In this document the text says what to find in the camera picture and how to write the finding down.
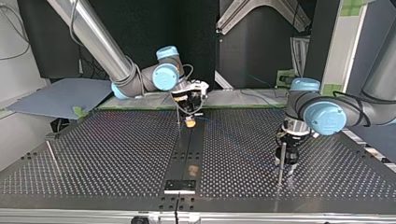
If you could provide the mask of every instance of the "white wall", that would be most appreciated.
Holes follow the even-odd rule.
[[[17,0],[0,0],[14,8],[18,8]],[[18,20],[7,12],[14,24],[20,28]],[[9,26],[5,18],[0,15],[0,59],[16,55],[26,49],[26,43]],[[20,58],[0,61],[0,102],[36,91],[46,85],[45,79],[40,78],[35,58],[29,51]]]
[[[0,0],[18,9],[17,0]],[[7,13],[14,24],[18,20]],[[0,59],[19,54],[26,48],[26,43],[8,25],[0,15]],[[4,108],[22,96],[46,86],[35,64],[32,51],[20,58],[0,61],[0,108]],[[30,116],[7,111],[0,111],[0,170],[9,166],[26,152],[44,142],[44,136],[51,132],[52,118]]]

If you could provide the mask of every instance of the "aluminum frame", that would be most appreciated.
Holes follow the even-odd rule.
[[[290,24],[294,21],[294,12],[297,8],[296,0],[234,0],[221,16],[217,23],[218,32],[227,35],[235,25],[256,7],[272,7],[280,13]],[[311,23],[303,9],[298,6],[294,27],[297,31],[304,31]]]

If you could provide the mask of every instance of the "robotic arm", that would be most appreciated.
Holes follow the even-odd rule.
[[[209,87],[203,81],[188,81],[177,48],[157,51],[158,64],[140,71],[132,59],[122,53],[102,24],[88,0],[48,0],[49,4],[72,27],[85,48],[106,70],[111,89],[119,99],[144,95],[146,91],[170,91],[181,117],[188,127],[195,125],[194,116],[201,109]]]
[[[321,96],[318,81],[296,78],[291,85],[286,118],[276,134],[276,141],[279,144],[276,159],[279,160],[281,155],[279,142],[286,143],[285,163],[296,165],[299,157],[298,146],[312,132],[331,135],[345,127],[396,123],[395,73],[396,23],[394,22],[360,96],[342,92],[335,92],[334,96]]]

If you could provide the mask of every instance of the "perforated metal table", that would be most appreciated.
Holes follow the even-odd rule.
[[[176,111],[92,113],[50,143],[56,160],[42,146],[0,173],[0,222],[24,209],[388,215],[396,223],[396,174],[344,134],[306,142],[299,166],[278,188],[275,133],[283,110],[204,113],[192,130],[178,129]],[[163,193],[167,180],[181,179],[196,181],[195,194]]]

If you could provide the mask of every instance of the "blue joint cap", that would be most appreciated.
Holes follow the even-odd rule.
[[[320,82],[312,78],[298,77],[291,83],[291,91],[319,91]]]
[[[316,102],[304,112],[305,123],[315,132],[332,135],[340,132],[347,124],[343,108],[332,102]]]
[[[178,78],[178,70],[171,63],[159,65],[152,73],[152,82],[154,86],[161,91],[172,90],[176,86]]]
[[[113,82],[111,83],[111,90],[114,92],[114,95],[117,97],[117,99],[126,100],[129,98],[128,96],[122,94],[122,92]]]
[[[175,46],[168,46],[157,50],[157,60],[161,60],[166,57],[172,57],[175,55],[178,55],[178,51]]]

